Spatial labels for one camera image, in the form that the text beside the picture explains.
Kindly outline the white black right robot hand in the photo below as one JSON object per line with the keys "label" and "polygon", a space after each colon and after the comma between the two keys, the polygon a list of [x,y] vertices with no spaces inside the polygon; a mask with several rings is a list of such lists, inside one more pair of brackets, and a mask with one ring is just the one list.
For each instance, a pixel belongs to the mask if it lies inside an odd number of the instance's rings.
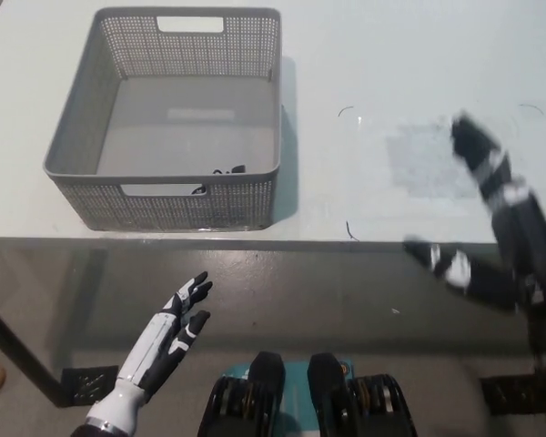
{"label": "white black right robot hand", "polygon": [[506,148],[468,114],[451,123],[453,153],[468,169],[490,214],[516,208],[539,213],[540,206],[527,180],[512,172]]}

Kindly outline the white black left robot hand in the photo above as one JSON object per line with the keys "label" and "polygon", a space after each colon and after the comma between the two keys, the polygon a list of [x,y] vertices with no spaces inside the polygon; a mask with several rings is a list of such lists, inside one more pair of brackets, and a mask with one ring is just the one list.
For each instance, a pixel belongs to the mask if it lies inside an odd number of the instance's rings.
{"label": "white black left robot hand", "polygon": [[154,314],[117,375],[120,385],[142,391],[146,401],[164,385],[210,318],[207,310],[191,312],[213,286],[207,276],[190,279]]}

